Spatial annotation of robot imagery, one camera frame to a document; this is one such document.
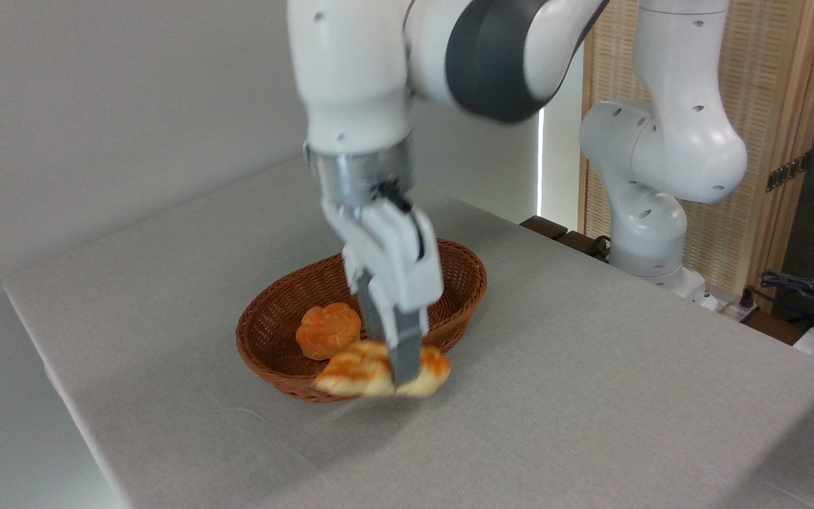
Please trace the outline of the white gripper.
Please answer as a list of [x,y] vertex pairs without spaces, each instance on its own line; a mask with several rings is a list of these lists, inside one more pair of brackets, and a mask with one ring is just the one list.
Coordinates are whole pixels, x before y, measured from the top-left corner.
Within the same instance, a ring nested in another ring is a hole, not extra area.
[[443,292],[432,222],[418,207],[404,212],[388,199],[354,209],[323,199],[321,209],[343,241],[343,269],[366,335],[387,346],[394,386],[416,380],[427,307]]

